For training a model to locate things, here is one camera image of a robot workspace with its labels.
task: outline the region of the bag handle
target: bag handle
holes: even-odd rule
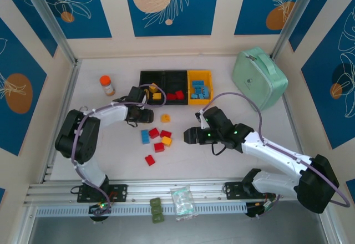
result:
[[[258,54],[257,56],[265,64],[270,76],[274,79],[278,78],[278,74],[276,73],[275,66],[274,66],[273,62],[270,60],[270,57],[268,57],[266,54],[263,54],[263,53]]]

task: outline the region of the mint green bag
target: mint green bag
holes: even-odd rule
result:
[[[260,47],[238,54],[232,79],[260,110],[273,106],[288,84],[283,72]]]

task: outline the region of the black tray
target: black tray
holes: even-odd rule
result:
[[[155,83],[165,94],[175,94],[178,90],[184,93],[184,100],[167,100],[166,105],[187,105],[187,71],[186,70],[166,70],[166,71],[141,71],[139,85]],[[153,94],[149,92],[148,104],[159,105],[163,103],[162,99],[153,100]]]

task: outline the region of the red block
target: red block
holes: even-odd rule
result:
[[[170,138],[171,137],[171,132],[162,130],[161,133],[160,133],[160,137],[162,138],[164,136]]]
[[[175,94],[176,94],[176,97],[179,100],[184,100],[185,99],[185,96],[184,96],[184,93],[182,92],[182,90],[178,90]]]
[[[154,139],[160,135],[157,128],[153,128],[152,130],[149,130],[148,134],[152,139]]]
[[[166,94],[166,99],[167,100],[176,100],[177,96],[175,94],[172,93],[167,93]]]
[[[155,164],[154,158],[153,158],[153,156],[151,156],[151,155],[148,155],[148,156],[145,158],[145,161],[148,163],[149,166]]]
[[[154,150],[156,153],[160,153],[161,151],[164,151],[164,144],[163,143],[154,144]]]

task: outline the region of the clear plastic bag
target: clear plastic bag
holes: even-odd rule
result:
[[[190,186],[179,187],[176,189],[170,189],[171,197],[175,204],[175,213],[177,215],[176,220],[187,220],[199,215],[196,212],[196,206]]]

